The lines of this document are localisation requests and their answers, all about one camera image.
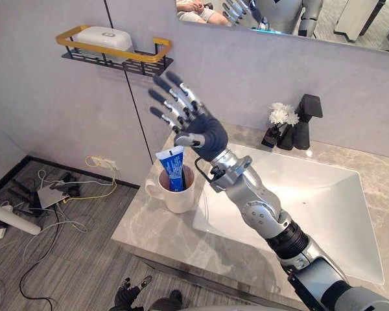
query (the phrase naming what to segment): blue toothpaste tube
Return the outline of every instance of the blue toothpaste tube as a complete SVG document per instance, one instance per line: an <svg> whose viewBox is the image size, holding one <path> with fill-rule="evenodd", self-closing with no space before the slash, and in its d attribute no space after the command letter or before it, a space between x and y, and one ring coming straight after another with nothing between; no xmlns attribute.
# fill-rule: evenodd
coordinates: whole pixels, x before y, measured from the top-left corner
<svg viewBox="0 0 389 311"><path fill-rule="evenodd" d="M185 190L183 176L184 147L176 146L169 150L156 153L170 179L170 191L179 192Z"/></svg>

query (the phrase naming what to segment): white mug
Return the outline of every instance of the white mug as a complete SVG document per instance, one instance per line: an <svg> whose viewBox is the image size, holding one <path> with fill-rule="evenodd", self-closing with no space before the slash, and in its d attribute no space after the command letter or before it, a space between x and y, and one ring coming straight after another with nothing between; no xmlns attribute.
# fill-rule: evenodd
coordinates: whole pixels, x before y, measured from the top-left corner
<svg viewBox="0 0 389 311"><path fill-rule="evenodd" d="M145 190L149 196L163 200L166 206L174 213L180 214L189 211L195 202L195 175L190 167L184 165L183 171L186 180L186 190L180 192L170 191L170 179L165 170L157 180L145 181Z"/></svg>

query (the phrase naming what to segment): faucet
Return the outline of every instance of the faucet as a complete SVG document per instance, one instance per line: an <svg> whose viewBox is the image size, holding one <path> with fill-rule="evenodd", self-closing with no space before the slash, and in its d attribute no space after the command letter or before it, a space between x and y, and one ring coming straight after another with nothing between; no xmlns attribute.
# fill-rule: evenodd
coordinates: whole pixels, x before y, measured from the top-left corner
<svg viewBox="0 0 389 311"><path fill-rule="evenodd" d="M295 126L287 125L278 139L277 147L284 150L292 150L295 147L300 150L310 148L309 122L312 117L323 117L320 97L304 94L296 111L299 121Z"/></svg>

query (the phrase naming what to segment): mug handle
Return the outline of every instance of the mug handle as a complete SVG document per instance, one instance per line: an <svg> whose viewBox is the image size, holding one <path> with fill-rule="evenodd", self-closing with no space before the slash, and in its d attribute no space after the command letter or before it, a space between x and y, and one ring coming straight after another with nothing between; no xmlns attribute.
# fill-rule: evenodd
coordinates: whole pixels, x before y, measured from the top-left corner
<svg viewBox="0 0 389 311"><path fill-rule="evenodd" d="M154 180L148 179L145 181L145 190L149 196L153 198L164 200L164 194L161 189L156 185Z"/></svg>

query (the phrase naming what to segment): electrical outlet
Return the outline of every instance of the electrical outlet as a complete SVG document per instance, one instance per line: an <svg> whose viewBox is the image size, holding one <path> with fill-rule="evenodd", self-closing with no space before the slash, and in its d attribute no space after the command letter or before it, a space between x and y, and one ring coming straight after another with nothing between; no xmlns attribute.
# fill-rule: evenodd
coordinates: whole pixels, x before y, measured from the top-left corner
<svg viewBox="0 0 389 311"><path fill-rule="evenodd" d="M113 168L114 170L118 170L117 165L115 164L115 161L100 158L100 157L91 157L91 160L94 165L98 165L100 167L108 168L111 169Z"/></svg>

